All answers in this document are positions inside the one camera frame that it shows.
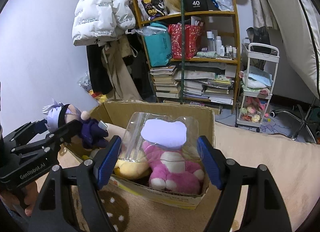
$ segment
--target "bottle cap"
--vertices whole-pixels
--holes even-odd
[[[213,38],[212,32],[211,31],[207,31],[207,38]]]

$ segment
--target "human hand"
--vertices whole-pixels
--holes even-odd
[[[35,181],[25,187],[24,203],[28,205],[28,207],[25,209],[25,214],[28,217],[30,217],[32,214],[38,194],[38,186]],[[13,205],[20,205],[18,198],[7,190],[4,190],[0,193],[0,198],[11,210],[15,211]]]

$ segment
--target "chair wheel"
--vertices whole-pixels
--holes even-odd
[[[269,113],[270,117],[274,118],[276,116],[275,112],[274,111],[270,111]]]

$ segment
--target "white rolling cart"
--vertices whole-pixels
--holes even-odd
[[[241,111],[237,107],[237,119],[236,119],[235,127],[238,127],[239,125],[241,125],[241,126],[249,126],[249,127],[256,127],[256,131],[260,132],[260,126],[261,126],[261,124],[263,122],[264,115],[266,114],[267,108],[269,106],[269,102],[270,102],[270,99],[272,97],[273,87],[275,85],[275,80],[276,80],[276,75],[277,75],[277,70],[278,70],[278,63],[279,63],[279,50],[278,50],[278,48],[276,48],[274,46],[266,45],[266,44],[260,44],[260,43],[250,43],[248,45],[248,48],[247,48],[246,45],[248,45],[248,43],[242,42],[242,49],[243,49],[244,53],[248,56],[248,66],[247,66],[248,70],[247,70],[247,73],[249,73],[250,59],[261,59],[261,60],[265,60],[265,61],[276,63],[276,69],[275,69],[275,73],[274,73],[273,78],[272,78],[272,87],[271,87],[269,95],[262,95],[259,92],[249,91],[247,89],[249,74],[247,74],[247,77],[246,77],[247,80],[245,82],[243,98],[242,98],[242,102],[241,102],[241,108],[243,108],[243,106],[244,106],[244,102],[246,101],[246,97],[253,97],[253,98],[260,98],[260,99],[268,100],[267,105],[265,107],[265,110],[263,112],[261,112],[261,114],[260,114],[260,121],[257,122],[257,123],[254,123],[254,122],[251,122],[251,121],[246,121],[246,120],[240,119]],[[263,54],[263,53],[259,53],[259,52],[254,52],[254,51],[251,50],[252,46],[255,46],[255,47],[256,46],[262,46],[262,47],[271,48],[271,49],[275,50],[277,52],[277,54],[276,55],[270,55],[270,54]]]

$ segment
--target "teal bag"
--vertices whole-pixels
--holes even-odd
[[[150,25],[163,27],[168,30],[168,28],[162,24],[151,23]],[[144,41],[146,43],[151,67],[166,66],[172,58],[171,38],[169,33],[165,32],[163,34],[145,36]]]

